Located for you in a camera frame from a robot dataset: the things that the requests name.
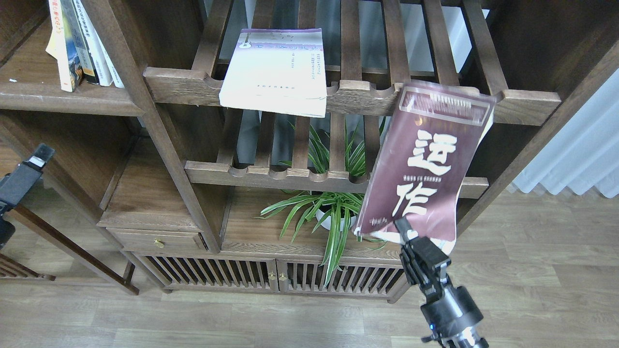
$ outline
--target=white curtain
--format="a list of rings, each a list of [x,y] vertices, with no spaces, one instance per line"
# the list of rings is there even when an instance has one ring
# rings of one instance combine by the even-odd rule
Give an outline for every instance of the white curtain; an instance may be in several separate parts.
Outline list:
[[[525,193],[541,185],[552,194],[566,188],[576,194],[594,188],[608,198],[619,194],[618,91],[615,71],[513,184]]]

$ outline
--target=spider plant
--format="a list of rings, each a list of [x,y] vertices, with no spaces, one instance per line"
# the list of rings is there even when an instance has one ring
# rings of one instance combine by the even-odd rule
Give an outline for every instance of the spider plant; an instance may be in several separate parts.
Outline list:
[[[380,131],[384,128],[384,121],[381,123]],[[352,136],[348,137],[348,133],[345,132],[345,169],[352,176],[365,175],[365,141],[361,141],[358,144],[353,143],[353,139],[357,134],[359,126],[355,128]],[[326,173],[329,169],[329,149],[320,140],[318,132],[310,127],[309,130],[309,159],[314,164],[316,173]],[[291,161],[281,161],[282,164],[292,166]],[[339,264],[342,253],[346,246],[346,238],[348,237],[348,231],[351,229],[354,223],[353,217],[359,214],[361,204],[363,203],[363,194],[360,193],[341,193],[341,192],[312,192],[312,191],[299,191],[291,198],[279,201],[264,208],[260,212],[260,219],[268,219],[284,209],[291,207],[284,221],[284,226],[280,233],[282,238],[288,226],[293,221],[293,218],[297,213],[301,212],[301,216],[295,226],[295,231],[292,235],[293,242],[301,226],[306,222],[316,218],[316,213],[319,209],[324,211],[324,215],[318,219],[318,222],[312,229],[311,233],[314,233],[316,229],[327,219],[331,218],[331,228],[329,230],[329,237],[327,238],[327,245],[322,259],[321,266],[326,268],[325,281],[327,285],[331,280],[333,271]]]

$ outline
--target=cabinet door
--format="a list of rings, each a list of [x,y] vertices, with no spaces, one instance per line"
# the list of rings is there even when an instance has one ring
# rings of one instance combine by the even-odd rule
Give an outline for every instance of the cabinet door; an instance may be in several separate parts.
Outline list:
[[[274,259],[188,258],[140,255],[166,289],[277,292]]]
[[[317,261],[277,260],[277,278],[281,292],[356,297],[398,297],[407,288],[401,266],[340,263],[326,283],[324,266]]]

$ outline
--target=wooden drawer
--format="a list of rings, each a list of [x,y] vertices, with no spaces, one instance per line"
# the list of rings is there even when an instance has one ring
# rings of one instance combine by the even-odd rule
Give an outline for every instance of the wooden drawer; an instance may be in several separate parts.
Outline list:
[[[131,230],[126,228],[109,228],[124,246],[125,250],[150,250],[166,252],[168,250],[206,250],[202,236],[198,232],[171,232],[155,230]]]

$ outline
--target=wooden bookshelf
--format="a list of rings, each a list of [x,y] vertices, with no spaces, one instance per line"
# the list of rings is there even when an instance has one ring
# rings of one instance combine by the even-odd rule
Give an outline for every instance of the wooden bookshelf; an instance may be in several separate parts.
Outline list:
[[[309,122],[302,118],[292,168],[272,166],[274,116],[268,114],[256,161],[247,165],[235,159],[241,113],[223,110],[218,98],[228,64],[218,54],[232,3],[215,0],[203,22],[197,0],[84,0],[126,89],[82,84],[75,93],[60,91],[56,63],[44,52],[50,34],[45,1],[24,1],[23,11],[11,6],[15,15],[0,14],[17,23],[0,25],[0,137],[20,156],[39,142],[60,149],[46,171],[54,188],[167,290],[340,292],[394,301],[406,289],[397,246],[370,252],[351,241],[343,260],[354,273],[343,272],[337,286],[321,289],[320,279],[310,278],[320,278],[322,232],[304,231],[290,244],[290,236],[279,240],[283,217],[253,219],[282,197],[279,188],[364,190],[368,178],[349,177],[337,150],[346,114],[364,115],[371,169],[380,147],[378,116],[391,114],[409,79],[496,95],[495,125],[475,154],[459,201],[462,233],[619,67],[616,2],[382,0],[385,25],[377,30],[384,30],[389,64],[368,69],[360,59],[359,2],[341,0],[342,59],[327,67],[326,81],[331,170],[321,176],[307,166]],[[422,5],[434,71],[408,69],[400,13],[408,4]],[[274,11],[292,11],[298,27],[315,26],[315,0],[280,5],[259,0],[253,25],[271,27]],[[449,57],[441,6],[462,9],[472,40],[460,73]],[[487,20],[482,9],[491,10]],[[136,143],[145,133],[150,139]],[[165,237],[174,237],[171,248]],[[141,241],[148,245],[141,248]],[[373,287],[361,275],[387,284]]]

